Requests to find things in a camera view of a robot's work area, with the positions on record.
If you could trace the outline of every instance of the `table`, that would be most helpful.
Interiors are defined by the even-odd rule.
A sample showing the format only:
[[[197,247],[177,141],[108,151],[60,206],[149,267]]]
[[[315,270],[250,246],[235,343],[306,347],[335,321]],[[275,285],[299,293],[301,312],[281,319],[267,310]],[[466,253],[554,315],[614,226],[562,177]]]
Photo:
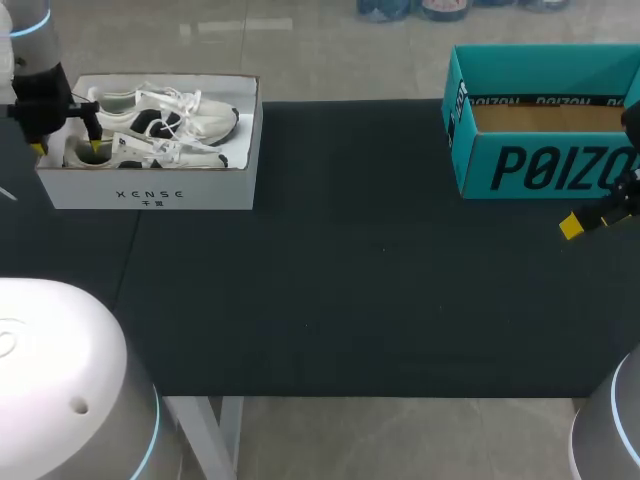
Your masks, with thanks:
[[[141,212],[116,305],[166,395],[586,396],[640,340],[640,221],[467,201],[440,102],[267,103],[254,210]]]

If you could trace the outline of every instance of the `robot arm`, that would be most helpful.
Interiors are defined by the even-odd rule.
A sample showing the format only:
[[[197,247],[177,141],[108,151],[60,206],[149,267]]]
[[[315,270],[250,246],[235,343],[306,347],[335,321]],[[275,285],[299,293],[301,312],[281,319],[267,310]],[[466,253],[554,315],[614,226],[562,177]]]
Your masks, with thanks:
[[[41,155],[47,153],[48,135],[60,130],[67,118],[73,117],[82,118],[89,140],[97,149],[102,138],[102,127],[96,118],[98,104],[76,103],[71,95],[60,63],[50,1],[4,0],[0,7],[3,7],[0,19],[4,17],[0,28],[7,28],[8,22],[12,25],[10,45],[6,42],[6,33],[4,37],[5,50],[12,53],[0,52],[4,53],[7,67],[4,73],[14,64],[11,86],[17,100],[8,106],[8,116],[20,124],[27,143]]]

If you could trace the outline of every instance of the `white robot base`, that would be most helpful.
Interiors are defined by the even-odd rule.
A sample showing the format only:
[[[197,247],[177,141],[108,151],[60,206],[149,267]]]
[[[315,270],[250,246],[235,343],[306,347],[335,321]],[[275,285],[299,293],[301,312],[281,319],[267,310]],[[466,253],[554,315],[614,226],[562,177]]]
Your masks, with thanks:
[[[0,478],[176,480],[176,428],[100,302],[0,279]]]

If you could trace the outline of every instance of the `gray floor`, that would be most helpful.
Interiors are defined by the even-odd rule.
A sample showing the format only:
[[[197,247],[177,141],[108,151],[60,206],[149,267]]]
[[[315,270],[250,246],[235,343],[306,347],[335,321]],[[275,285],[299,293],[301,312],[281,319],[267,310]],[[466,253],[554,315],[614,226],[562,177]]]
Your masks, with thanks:
[[[248,398],[239,480],[570,480],[570,400]]]
[[[266,100],[442,95],[456,43],[637,42],[637,0],[572,0],[551,15],[474,9],[464,22],[370,25],[355,0],[56,0],[71,78],[244,72]]]
[[[464,21],[369,25],[355,0],[56,0],[81,73],[262,76],[266,100],[442,95],[456,43],[637,42],[638,0],[565,12],[475,9]],[[564,480],[568,399],[248,398],[240,480]]]

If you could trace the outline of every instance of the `white sneaker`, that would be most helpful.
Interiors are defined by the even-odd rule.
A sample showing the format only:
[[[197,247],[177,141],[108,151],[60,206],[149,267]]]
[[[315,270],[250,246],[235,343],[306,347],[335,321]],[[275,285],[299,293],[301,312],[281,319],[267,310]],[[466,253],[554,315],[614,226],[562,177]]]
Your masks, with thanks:
[[[141,140],[124,134],[114,137],[111,158],[127,168],[227,168],[229,161],[214,147],[185,144],[184,141],[149,138]]]
[[[227,157],[214,151],[189,151],[172,140],[140,140],[117,135],[116,141],[104,141],[97,152],[78,137],[67,139],[64,165],[69,168],[226,168]]]
[[[231,105],[145,83],[130,92],[101,92],[92,87],[90,101],[100,104],[97,114],[104,137],[120,132],[134,137],[178,140],[188,136],[204,145],[219,145],[233,132],[240,114]]]

